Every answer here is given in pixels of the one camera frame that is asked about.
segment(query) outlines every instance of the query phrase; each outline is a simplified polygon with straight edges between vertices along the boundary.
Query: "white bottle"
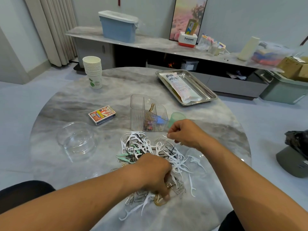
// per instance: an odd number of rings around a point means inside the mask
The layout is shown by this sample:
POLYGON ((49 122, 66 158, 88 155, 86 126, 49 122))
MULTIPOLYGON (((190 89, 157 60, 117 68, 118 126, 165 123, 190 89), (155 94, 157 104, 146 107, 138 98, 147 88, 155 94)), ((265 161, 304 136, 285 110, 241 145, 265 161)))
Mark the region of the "white bottle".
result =
POLYGON ((90 86, 93 89, 102 88, 102 75, 88 75, 90 86))
POLYGON ((247 61, 251 57, 251 55, 255 52, 256 47, 259 44, 259 40, 260 38, 252 36, 237 58, 241 61, 247 61))

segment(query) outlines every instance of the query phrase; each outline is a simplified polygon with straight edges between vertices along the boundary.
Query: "stack of paper cups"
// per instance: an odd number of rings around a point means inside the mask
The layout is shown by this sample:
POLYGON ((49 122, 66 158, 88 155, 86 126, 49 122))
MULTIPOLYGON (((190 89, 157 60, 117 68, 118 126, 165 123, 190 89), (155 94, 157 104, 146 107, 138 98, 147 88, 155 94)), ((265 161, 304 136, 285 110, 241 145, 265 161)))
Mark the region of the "stack of paper cups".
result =
POLYGON ((102 64, 100 58, 88 56, 84 57, 82 60, 91 87, 93 89, 102 88, 102 64))

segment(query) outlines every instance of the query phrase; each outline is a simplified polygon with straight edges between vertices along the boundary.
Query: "stainless steel tray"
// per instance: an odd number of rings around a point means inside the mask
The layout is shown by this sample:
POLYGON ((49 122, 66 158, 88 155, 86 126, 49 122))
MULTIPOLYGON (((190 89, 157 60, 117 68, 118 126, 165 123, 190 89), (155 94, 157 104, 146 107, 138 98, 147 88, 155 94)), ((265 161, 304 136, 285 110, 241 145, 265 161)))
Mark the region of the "stainless steel tray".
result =
POLYGON ((218 99, 217 95, 212 92, 206 85, 204 85, 200 80, 193 76, 189 71, 183 69, 175 70, 161 70, 156 72, 157 77, 163 82, 163 84, 168 88, 168 90, 174 95, 174 97, 181 103, 183 106, 199 104, 203 102, 208 102, 218 99), (191 87, 199 96, 202 97, 200 101, 192 101, 187 104, 182 102, 181 97, 178 93, 171 87, 171 85, 160 75, 160 73, 177 73, 177 75, 184 80, 188 86, 191 87))

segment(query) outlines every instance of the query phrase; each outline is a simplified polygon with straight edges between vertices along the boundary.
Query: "framed picture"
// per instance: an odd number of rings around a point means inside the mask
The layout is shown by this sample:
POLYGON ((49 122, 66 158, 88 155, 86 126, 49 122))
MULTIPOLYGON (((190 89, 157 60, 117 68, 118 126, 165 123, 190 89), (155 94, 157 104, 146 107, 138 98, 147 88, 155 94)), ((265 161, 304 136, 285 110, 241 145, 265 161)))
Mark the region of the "framed picture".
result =
POLYGON ((176 0, 173 12, 172 26, 169 39, 178 41, 180 32, 186 30, 188 21, 198 22, 195 34, 199 34, 207 0, 176 0))

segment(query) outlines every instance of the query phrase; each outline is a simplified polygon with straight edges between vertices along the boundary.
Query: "marble countertop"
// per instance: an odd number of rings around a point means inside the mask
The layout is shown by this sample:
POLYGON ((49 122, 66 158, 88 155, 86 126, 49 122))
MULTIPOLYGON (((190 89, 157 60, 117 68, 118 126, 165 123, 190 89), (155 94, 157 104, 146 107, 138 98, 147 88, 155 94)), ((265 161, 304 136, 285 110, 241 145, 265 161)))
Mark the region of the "marble countertop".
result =
POLYGON ((102 41, 106 43, 153 50, 153 51, 158 51, 158 52, 163 52, 163 53, 168 53, 168 54, 177 54, 177 55, 191 57, 191 58, 199 58, 199 59, 204 59, 204 60, 209 60, 209 61, 214 61, 214 62, 223 62, 227 64, 246 66, 246 67, 251 67, 251 68, 256 68, 256 69, 266 69, 266 70, 271 70, 271 71, 283 72, 283 70, 276 68, 274 66, 262 65, 252 60, 248 60, 246 62, 240 61, 237 59, 238 53, 231 53, 230 55, 219 54, 218 56, 211 56, 205 51, 201 51, 196 48, 179 46, 177 42, 164 39, 164 38, 154 38, 151 36, 136 34, 136 40, 134 43, 125 43, 121 41, 116 41, 116 40, 105 38, 103 36, 102 27, 79 26, 79 27, 75 27, 74 29, 69 30, 66 34, 69 36, 88 39, 88 40, 102 41))
MULTIPOLYGON (((120 167, 115 154, 121 152, 120 138, 130 128, 130 96, 146 94, 162 104, 171 116, 179 111, 203 130, 217 138, 234 154, 251 166, 251 153, 246 134, 236 117, 220 100, 189 107, 181 106, 156 77, 156 69, 124 67, 103 70, 103 87, 91 89, 87 77, 72 82, 56 93, 38 115, 30 136, 30 153, 36 180, 50 183, 56 189, 93 178, 120 167), (117 116, 95 126, 88 113, 110 105, 117 116), (97 147, 88 159, 71 162, 56 142, 60 127, 72 121, 87 122, 94 131, 97 147)), ((147 132, 149 139, 162 138, 165 132, 147 132)), ((162 207, 149 204, 125 221, 125 201, 115 206, 93 230, 205 230, 217 227, 232 206, 207 159, 197 150, 176 145, 183 155, 201 159, 201 167, 189 163, 196 198, 190 194, 188 175, 184 176, 187 193, 172 198, 162 207)))

